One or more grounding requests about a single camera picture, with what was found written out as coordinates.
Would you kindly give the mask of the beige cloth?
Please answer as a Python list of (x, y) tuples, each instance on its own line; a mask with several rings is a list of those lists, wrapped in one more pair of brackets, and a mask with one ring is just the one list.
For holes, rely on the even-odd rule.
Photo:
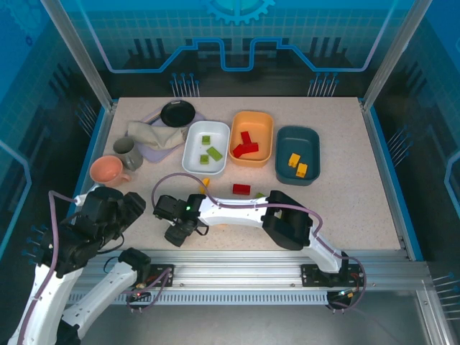
[(130, 121), (127, 134), (135, 142), (145, 144), (153, 150), (167, 150), (185, 142), (188, 128), (151, 126), (140, 121)]

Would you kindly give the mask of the aluminium frame post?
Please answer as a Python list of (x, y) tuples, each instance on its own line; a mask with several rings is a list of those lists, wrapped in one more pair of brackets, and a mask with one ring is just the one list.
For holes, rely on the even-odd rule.
[(382, 64), (375, 73), (362, 101), (362, 111), (369, 112), (378, 95), (385, 86), (400, 57), (424, 18), (432, 0), (414, 0), (395, 39), (392, 41)]
[(40, 2), (77, 62), (96, 98), (106, 111), (111, 111), (114, 106), (112, 97), (60, 0), (40, 0)]

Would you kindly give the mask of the pink bowl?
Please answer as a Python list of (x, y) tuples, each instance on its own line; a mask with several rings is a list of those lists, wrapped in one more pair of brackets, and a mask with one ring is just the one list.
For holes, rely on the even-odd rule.
[(132, 180), (132, 177), (124, 172), (122, 161), (113, 155), (98, 158), (90, 167), (90, 177), (95, 183), (110, 188)]

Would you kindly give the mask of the orange plastic container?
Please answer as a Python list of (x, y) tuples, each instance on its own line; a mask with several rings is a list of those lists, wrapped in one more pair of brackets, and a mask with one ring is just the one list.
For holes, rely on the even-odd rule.
[[(233, 150), (243, 144), (242, 132), (248, 132), (252, 142), (258, 144), (259, 150), (235, 157)], [(261, 111), (240, 111), (234, 116), (229, 140), (231, 161), (242, 167), (264, 167), (272, 155), (274, 124), (273, 118)]]

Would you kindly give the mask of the grey mug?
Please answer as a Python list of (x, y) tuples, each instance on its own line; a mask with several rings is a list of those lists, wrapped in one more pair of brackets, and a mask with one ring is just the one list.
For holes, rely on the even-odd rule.
[(135, 171), (142, 166), (143, 156), (131, 137), (117, 139), (112, 149), (125, 168)]

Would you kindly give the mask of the blue table side rail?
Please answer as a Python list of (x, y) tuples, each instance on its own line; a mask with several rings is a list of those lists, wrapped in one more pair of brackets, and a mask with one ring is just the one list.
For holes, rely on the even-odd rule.
[(106, 110), (102, 107), (99, 111), (88, 149), (86, 151), (86, 156), (84, 158), (82, 168), (80, 169), (80, 174), (73, 193), (74, 196), (84, 193), (91, 187), (91, 178), (89, 177), (90, 166), (104, 152), (111, 123), (114, 118), (116, 105), (117, 101), (115, 101), (111, 110)]
[(422, 262), (425, 258), (410, 218), (377, 113), (373, 107), (365, 110), (363, 105), (361, 105), (361, 110), (395, 230), (398, 236), (402, 238), (408, 258), (411, 261)]

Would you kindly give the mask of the teal plastic container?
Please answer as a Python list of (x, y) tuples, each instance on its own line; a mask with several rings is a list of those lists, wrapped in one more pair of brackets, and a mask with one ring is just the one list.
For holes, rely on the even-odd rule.
[[(299, 162), (306, 164), (306, 173), (297, 176), (297, 167), (288, 165), (292, 154), (300, 156)], [(287, 185), (308, 186), (321, 173), (320, 139), (316, 131), (304, 126), (283, 126), (277, 132), (275, 150), (275, 172), (277, 179)]]

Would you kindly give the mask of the aluminium mounting rail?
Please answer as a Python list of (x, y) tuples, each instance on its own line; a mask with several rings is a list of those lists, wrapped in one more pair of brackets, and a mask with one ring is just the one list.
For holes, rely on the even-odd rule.
[[(302, 252), (147, 250), (154, 264), (174, 265), (173, 290), (300, 290)], [(431, 290), (426, 262), (404, 250), (349, 251), (367, 275), (367, 291)]]

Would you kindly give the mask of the white plastic container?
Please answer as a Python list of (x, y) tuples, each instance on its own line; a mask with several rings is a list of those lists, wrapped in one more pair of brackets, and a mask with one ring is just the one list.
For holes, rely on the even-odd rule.
[[(202, 145), (203, 135), (211, 137), (209, 145)], [(230, 128), (219, 121), (198, 121), (188, 130), (182, 158), (183, 169), (193, 175), (220, 176), (226, 167), (227, 149), (229, 148)], [(223, 158), (216, 162), (209, 156), (209, 164), (201, 165), (200, 156), (207, 155), (206, 150), (215, 147)]]

